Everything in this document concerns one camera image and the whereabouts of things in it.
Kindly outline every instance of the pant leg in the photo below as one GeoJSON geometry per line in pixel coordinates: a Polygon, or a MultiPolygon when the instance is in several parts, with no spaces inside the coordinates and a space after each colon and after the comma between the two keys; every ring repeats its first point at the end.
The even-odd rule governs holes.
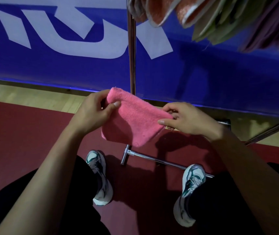
{"type": "MultiPolygon", "coordinates": [[[[279,173],[279,164],[269,163],[279,173]]],[[[263,234],[228,172],[208,179],[192,193],[188,212],[200,234],[263,234]]]]}
{"type": "MultiPolygon", "coordinates": [[[[34,170],[0,190],[0,223],[12,208],[28,182],[37,170],[34,170]]],[[[100,215],[94,209],[92,199],[97,192],[96,176],[87,163],[77,156],[69,193],[60,222],[59,234],[89,232],[86,222],[90,222],[101,230],[102,234],[110,234],[100,222],[100,215]]]]}

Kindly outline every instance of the white logo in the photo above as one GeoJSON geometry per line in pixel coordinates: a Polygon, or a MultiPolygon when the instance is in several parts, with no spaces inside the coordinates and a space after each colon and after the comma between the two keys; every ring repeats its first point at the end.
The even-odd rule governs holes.
{"type": "MultiPolygon", "coordinates": [[[[55,17],[85,39],[94,22],[75,7],[126,9],[125,0],[0,0],[0,4],[57,6],[55,17]]],[[[22,10],[43,42],[61,54],[115,59],[122,56],[128,46],[128,33],[103,20],[104,37],[99,42],[63,39],[53,27],[45,11],[22,10]]],[[[19,17],[0,11],[0,21],[9,40],[31,48],[25,27],[19,17]]],[[[153,28],[148,21],[136,27],[136,36],[151,59],[173,52],[161,27],[153,28]]]]}

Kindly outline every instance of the white and green sneaker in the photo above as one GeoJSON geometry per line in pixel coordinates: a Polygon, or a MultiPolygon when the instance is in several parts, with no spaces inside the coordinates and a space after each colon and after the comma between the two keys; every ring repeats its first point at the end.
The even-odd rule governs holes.
{"type": "Polygon", "coordinates": [[[195,219],[191,218],[185,209],[185,199],[205,181],[206,173],[202,166],[193,164],[186,168],[182,180],[183,192],[173,207],[174,217],[181,226],[191,227],[195,223],[195,219]]]}
{"type": "Polygon", "coordinates": [[[95,174],[102,179],[102,187],[98,188],[98,193],[93,198],[96,205],[106,205],[112,200],[113,189],[106,178],[105,157],[98,151],[92,150],[88,153],[86,162],[95,174]]]}

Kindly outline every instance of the drying rack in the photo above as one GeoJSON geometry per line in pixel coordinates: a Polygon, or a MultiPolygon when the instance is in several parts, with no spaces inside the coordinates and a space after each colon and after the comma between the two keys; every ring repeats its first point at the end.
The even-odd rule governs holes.
{"type": "MultiPolygon", "coordinates": [[[[135,91],[136,91],[136,23],[135,20],[133,19],[131,13],[128,11],[128,54],[129,54],[129,62],[130,62],[130,82],[131,82],[131,94],[135,95],[135,91]]],[[[259,142],[260,140],[267,138],[269,136],[271,136],[272,134],[275,134],[276,132],[279,132],[279,123],[263,132],[261,132],[260,134],[256,135],[255,137],[251,138],[250,140],[248,140],[247,142],[245,142],[245,145],[250,145],[256,142],[259,142]]],[[[159,160],[157,158],[153,158],[144,154],[140,154],[138,152],[135,152],[133,150],[131,150],[131,145],[126,145],[126,148],[124,150],[124,154],[121,160],[121,165],[126,165],[127,163],[127,158],[129,155],[131,156],[138,156],[141,158],[145,158],[148,160],[152,160],[155,161],[157,163],[161,163],[164,165],[168,165],[168,166],[174,166],[177,168],[180,168],[182,170],[185,170],[186,167],[176,164],[176,163],[172,163],[172,162],[167,162],[167,161],[163,161],[163,160],[159,160]]],[[[210,174],[206,174],[206,177],[212,178],[214,177],[213,175],[210,174]]]]}

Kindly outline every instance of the wooden floor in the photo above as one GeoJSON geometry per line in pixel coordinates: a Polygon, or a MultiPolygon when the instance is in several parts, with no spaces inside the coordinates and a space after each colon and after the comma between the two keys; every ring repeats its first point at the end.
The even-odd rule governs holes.
{"type": "MultiPolygon", "coordinates": [[[[48,110],[75,113],[88,92],[54,89],[44,86],[29,86],[0,81],[0,102],[31,106],[48,110]]],[[[164,102],[150,102],[162,106],[164,102]]],[[[201,108],[215,119],[230,119],[232,131],[246,141],[263,130],[277,124],[279,118],[226,110],[201,108]]],[[[260,141],[261,144],[279,147],[279,132],[260,141]]]]}

